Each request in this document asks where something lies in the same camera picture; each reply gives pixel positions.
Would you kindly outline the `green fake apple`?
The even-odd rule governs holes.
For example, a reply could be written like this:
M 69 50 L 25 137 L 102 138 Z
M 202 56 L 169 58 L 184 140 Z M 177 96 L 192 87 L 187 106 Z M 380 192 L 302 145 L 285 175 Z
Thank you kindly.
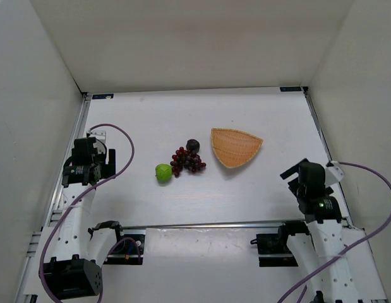
M 172 167 L 169 164 L 158 164 L 155 168 L 155 176 L 158 182 L 169 182 L 172 177 Z

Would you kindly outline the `red fake grape bunch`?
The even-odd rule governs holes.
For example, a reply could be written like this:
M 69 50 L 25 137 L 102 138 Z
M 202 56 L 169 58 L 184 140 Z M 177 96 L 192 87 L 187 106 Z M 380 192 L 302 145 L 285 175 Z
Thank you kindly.
M 185 150 L 181 147 L 172 155 L 170 166 L 173 176 L 179 177 L 185 170 L 192 174 L 201 172 L 207 167 L 207 164 L 201 160 L 196 149 Z

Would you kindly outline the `dark purple fake plum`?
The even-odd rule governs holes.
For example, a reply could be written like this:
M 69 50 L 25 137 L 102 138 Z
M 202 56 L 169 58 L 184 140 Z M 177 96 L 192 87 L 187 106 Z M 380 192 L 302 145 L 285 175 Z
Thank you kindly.
M 198 153 L 200 150 L 200 143 L 196 139 L 190 139 L 186 143 L 186 149 L 191 152 Z

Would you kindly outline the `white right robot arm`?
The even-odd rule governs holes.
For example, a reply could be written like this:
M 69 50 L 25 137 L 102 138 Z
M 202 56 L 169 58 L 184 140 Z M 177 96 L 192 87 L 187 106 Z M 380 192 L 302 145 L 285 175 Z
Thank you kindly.
M 281 244 L 290 250 L 303 281 L 299 302 L 362 302 L 343 249 L 342 213 L 331 186 L 343 173 L 303 159 L 281 173 L 288 180 L 304 220 L 286 222 L 278 229 Z

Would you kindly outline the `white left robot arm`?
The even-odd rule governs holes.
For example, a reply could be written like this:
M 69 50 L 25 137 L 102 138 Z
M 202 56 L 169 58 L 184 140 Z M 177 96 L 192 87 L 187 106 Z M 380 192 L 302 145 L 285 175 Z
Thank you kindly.
M 116 151 L 95 137 L 74 141 L 63 167 L 62 216 L 44 245 L 39 277 L 54 302 L 98 296 L 103 291 L 102 265 L 121 239 L 119 222 L 94 223 L 95 185 L 116 173 Z

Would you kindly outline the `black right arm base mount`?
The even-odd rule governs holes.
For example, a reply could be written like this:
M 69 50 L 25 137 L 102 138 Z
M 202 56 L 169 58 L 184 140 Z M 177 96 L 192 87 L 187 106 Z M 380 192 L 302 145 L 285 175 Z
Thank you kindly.
M 256 234 L 250 244 L 257 248 L 259 267 L 298 267 L 287 246 L 287 240 L 296 234 L 310 234 L 304 222 L 285 222 L 278 227 L 276 234 Z

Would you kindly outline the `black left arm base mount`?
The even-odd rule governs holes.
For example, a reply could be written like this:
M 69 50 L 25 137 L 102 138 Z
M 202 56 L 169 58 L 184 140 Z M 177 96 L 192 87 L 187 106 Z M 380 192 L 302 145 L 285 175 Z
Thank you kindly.
M 124 229 L 122 238 L 132 238 L 125 240 L 117 246 L 105 259 L 104 265 L 142 265 L 145 252 L 145 229 Z

